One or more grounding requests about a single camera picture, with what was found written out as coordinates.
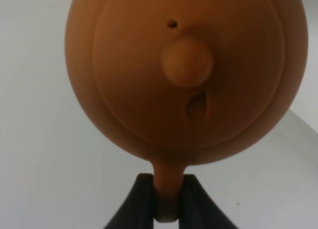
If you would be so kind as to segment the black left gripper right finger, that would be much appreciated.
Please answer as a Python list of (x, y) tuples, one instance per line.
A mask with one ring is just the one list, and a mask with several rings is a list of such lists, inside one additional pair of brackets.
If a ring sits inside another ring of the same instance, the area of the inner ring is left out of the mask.
[(180, 203), (180, 229), (237, 229), (193, 174), (184, 175)]

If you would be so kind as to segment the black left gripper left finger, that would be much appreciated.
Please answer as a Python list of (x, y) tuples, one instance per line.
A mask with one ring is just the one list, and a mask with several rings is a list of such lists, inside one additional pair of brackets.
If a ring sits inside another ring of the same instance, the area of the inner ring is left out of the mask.
[(105, 229), (152, 229), (155, 216), (153, 175), (138, 174), (127, 198)]

